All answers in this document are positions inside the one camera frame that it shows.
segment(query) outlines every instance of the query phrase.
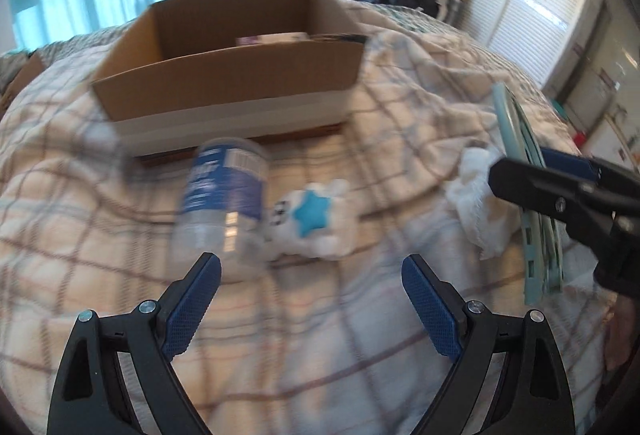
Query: plastic bottle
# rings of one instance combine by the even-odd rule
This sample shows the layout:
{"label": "plastic bottle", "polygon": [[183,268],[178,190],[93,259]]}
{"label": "plastic bottle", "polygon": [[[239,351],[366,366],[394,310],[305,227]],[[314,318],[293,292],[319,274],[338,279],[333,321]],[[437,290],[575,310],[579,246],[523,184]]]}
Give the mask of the plastic bottle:
{"label": "plastic bottle", "polygon": [[166,277],[183,278],[202,253],[222,264],[222,281],[265,271],[260,233],[268,154],[254,142],[219,138],[199,148],[172,234]]}

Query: blue star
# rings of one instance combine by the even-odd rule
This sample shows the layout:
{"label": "blue star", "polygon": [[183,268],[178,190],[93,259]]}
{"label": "blue star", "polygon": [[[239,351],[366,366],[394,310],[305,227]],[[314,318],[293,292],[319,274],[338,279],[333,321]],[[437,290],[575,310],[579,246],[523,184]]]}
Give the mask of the blue star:
{"label": "blue star", "polygon": [[298,221],[300,238],[306,238],[311,231],[324,229],[327,226],[327,215],[331,207],[331,199],[327,196],[318,196],[312,190],[306,190],[300,207],[293,212],[293,217]]}

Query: blue gripper pad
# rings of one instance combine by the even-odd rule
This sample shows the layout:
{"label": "blue gripper pad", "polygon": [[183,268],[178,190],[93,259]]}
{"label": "blue gripper pad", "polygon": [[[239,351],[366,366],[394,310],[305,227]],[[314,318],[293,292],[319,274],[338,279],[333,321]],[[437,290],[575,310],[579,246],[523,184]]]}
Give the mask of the blue gripper pad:
{"label": "blue gripper pad", "polygon": [[171,361],[175,355],[182,354],[187,350],[204,313],[220,286],[221,277],[220,260],[217,256],[211,255],[166,319],[162,353],[167,360]]}
{"label": "blue gripper pad", "polygon": [[551,148],[540,148],[547,168],[558,170],[581,179],[597,182],[598,174],[584,157],[577,157]]}
{"label": "blue gripper pad", "polygon": [[462,353],[456,320],[411,257],[402,262],[402,286],[438,353],[456,361]]}

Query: plush toy eye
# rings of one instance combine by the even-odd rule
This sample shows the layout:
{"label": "plush toy eye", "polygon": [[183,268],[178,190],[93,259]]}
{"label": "plush toy eye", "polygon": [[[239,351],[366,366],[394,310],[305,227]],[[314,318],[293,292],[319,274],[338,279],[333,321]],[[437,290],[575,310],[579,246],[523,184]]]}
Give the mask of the plush toy eye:
{"label": "plush toy eye", "polygon": [[271,212],[270,225],[282,225],[289,218],[289,203],[286,200],[281,200],[273,206]]}

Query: black clamp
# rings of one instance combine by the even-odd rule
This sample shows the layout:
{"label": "black clamp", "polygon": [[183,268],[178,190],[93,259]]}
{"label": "black clamp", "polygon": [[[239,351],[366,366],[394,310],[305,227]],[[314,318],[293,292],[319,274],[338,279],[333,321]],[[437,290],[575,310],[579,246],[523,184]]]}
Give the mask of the black clamp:
{"label": "black clamp", "polygon": [[49,408],[48,435],[140,435],[118,352],[129,352],[161,433],[210,435],[171,366],[220,285],[220,260],[204,254],[158,301],[129,314],[80,313],[66,344]]}
{"label": "black clamp", "polygon": [[542,148],[546,168],[503,158],[489,172],[495,196],[566,224],[598,260],[595,280],[640,299],[640,178],[604,160]]}
{"label": "black clamp", "polygon": [[465,303],[419,255],[402,264],[402,284],[438,353],[454,365],[412,435],[459,435],[478,400],[492,355],[506,354],[481,432],[574,435],[574,409],[558,346],[544,314],[493,314]]}

